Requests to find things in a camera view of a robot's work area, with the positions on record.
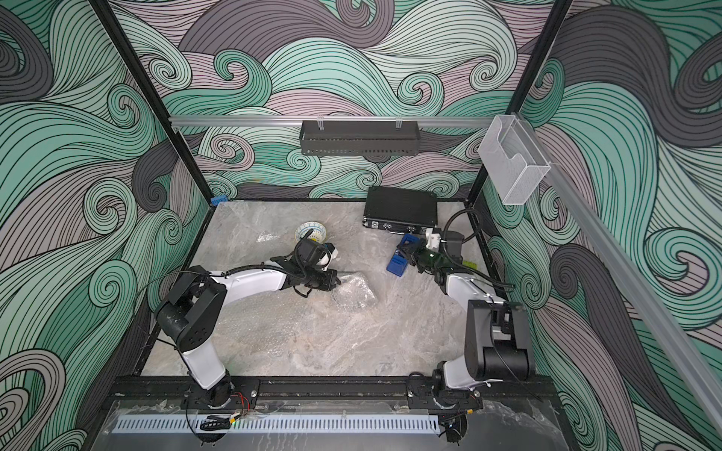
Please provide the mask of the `yellow patterned ceramic bowl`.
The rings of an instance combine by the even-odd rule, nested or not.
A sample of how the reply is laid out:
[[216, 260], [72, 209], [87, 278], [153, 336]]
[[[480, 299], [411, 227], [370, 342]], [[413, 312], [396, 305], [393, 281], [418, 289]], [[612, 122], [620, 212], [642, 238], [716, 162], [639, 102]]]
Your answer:
[[308, 239], [314, 242], [319, 242], [319, 244], [324, 244], [327, 238], [327, 230], [320, 222], [308, 221], [297, 227], [295, 235], [299, 241]]

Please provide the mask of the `blue patterned ceramic bowl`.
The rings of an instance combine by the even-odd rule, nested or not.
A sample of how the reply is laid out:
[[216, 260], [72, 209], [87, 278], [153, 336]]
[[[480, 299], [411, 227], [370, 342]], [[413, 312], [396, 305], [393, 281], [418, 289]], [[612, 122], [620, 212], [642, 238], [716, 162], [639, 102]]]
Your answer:
[[354, 311], [374, 306], [377, 297], [365, 278], [350, 278], [342, 283], [336, 294], [337, 302]]

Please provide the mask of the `clear bubble wrap sheet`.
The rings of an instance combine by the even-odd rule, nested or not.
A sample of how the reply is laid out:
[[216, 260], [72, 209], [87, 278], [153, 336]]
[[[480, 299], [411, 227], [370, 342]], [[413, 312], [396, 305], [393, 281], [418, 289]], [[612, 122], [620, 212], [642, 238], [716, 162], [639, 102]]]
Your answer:
[[302, 298], [264, 293], [226, 306], [212, 336], [234, 375], [394, 376], [429, 373], [462, 351], [464, 311], [432, 279], [368, 279], [374, 306], [350, 311], [338, 289]]

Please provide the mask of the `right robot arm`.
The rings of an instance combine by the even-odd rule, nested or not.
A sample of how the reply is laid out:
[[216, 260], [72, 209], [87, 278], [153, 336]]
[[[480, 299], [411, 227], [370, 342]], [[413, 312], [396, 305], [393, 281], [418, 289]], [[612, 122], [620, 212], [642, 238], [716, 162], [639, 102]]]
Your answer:
[[396, 256], [432, 276], [442, 293], [466, 312], [462, 355], [441, 362], [432, 372], [432, 396], [449, 409], [462, 392], [476, 394], [493, 383], [524, 383], [537, 371], [522, 309], [495, 295], [489, 276], [447, 255], [442, 246], [406, 234]]

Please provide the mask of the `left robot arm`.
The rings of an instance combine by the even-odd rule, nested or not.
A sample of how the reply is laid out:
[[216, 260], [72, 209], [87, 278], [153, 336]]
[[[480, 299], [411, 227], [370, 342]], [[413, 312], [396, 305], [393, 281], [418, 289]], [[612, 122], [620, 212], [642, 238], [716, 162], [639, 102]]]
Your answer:
[[154, 316], [210, 407], [225, 406], [233, 392], [231, 374], [211, 340], [223, 308], [265, 292], [292, 289], [306, 298], [312, 291], [332, 291], [340, 285], [338, 272], [330, 268], [337, 255], [333, 244], [306, 235], [288, 255], [262, 263], [219, 274], [201, 266], [182, 272]]

